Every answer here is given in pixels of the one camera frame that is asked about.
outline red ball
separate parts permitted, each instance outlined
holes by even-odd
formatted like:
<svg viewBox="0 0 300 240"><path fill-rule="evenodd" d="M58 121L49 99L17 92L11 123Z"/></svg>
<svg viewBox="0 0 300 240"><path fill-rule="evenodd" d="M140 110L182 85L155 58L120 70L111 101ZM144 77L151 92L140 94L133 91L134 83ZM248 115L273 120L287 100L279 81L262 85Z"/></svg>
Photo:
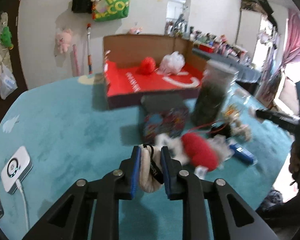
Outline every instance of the red ball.
<svg viewBox="0 0 300 240"><path fill-rule="evenodd" d="M217 154L210 148L209 143L196 133L186 133L181 137L183 148L195 167L207 167L215 170L219 165Z"/></svg>
<svg viewBox="0 0 300 240"><path fill-rule="evenodd" d="M143 75L150 75L155 70L155 60L151 57L146 57L141 61L140 72Z"/></svg>

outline silver screw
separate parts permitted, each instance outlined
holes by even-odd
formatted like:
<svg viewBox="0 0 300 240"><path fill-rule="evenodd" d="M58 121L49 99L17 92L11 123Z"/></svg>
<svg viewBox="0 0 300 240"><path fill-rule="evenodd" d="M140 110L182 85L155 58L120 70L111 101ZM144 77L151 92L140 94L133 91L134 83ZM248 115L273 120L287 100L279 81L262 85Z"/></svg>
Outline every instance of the silver screw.
<svg viewBox="0 0 300 240"><path fill-rule="evenodd" d="M217 185L219 186L224 186L226 184L225 180L224 179L217 179L216 181Z"/></svg>
<svg viewBox="0 0 300 240"><path fill-rule="evenodd" d="M186 177L189 175L189 172L186 170L181 170L181 171L179 171L179 174L180 174L180 176Z"/></svg>
<svg viewBox="0 0 300 240"><path fill-rule="evenodd" d="M114 171L112 172L112 174L113 174L114 176L121 176L121 175L123 174L123 171L122 171L122 170L114 170Z"/></svg>
<svg viewBox="0 0 300 240"><path fill-rule="evenodd" d="M83 187L84 185L86 185L86 181L84 179L78 179L77 180L77 186L78 187Z"/></svg>

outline cable connector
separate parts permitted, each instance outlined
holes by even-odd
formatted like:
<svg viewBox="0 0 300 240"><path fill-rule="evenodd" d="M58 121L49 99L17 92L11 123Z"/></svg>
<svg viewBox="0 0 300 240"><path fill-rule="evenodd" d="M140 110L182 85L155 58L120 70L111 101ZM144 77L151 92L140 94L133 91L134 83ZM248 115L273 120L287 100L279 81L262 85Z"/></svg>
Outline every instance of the cable connector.
<svg viewBox="0 0 300 240"><path fill-rule="evenodd" d="M26 228L27 228L27 231L29 231L30 226L29 226L29 219L28 219L28 209L27 209L26 198L25 198L25 194L23 192L23 188L22 188L20 179L16 180L16 185L17 185L17 188L20 190L20 193L22 196L22 200L23 200L23 204L24 204L24 208L25 208L25 214L26 214Z"/></svg>

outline green plush toy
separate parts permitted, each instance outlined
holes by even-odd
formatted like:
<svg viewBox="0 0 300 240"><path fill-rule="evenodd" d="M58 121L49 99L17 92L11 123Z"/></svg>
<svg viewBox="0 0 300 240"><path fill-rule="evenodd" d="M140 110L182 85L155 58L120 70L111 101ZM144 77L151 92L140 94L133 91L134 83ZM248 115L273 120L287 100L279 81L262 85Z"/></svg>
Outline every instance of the green plush toy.
<svg viewBox="0 0 300 240"><path fill-rule="evenodd" d="M0 36L1 44L9 49L13 49L13 44L11 42L12 34L9 27L4 27Z"/></svg>

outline brown door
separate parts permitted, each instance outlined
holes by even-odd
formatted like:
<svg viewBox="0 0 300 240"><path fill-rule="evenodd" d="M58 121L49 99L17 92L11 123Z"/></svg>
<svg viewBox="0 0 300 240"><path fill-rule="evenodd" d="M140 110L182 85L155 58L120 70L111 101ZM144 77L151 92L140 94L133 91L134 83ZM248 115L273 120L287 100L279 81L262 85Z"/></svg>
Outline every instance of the brown door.
<svg viewBox="0 0 300 240"><path fill-rule="evenodd" d="M2 7L2 11L8 13L8 26L12 33L12 44L14 48L10 50L10 59L13 69L13 75L16 78L18 88L13 91L5 100L0 97L0 122L14 101L25 91L28 90L25 78L23 76L21 62L19 57L18 37L17 37L17 17L19 10L19 0L7 0Z"/></svg>

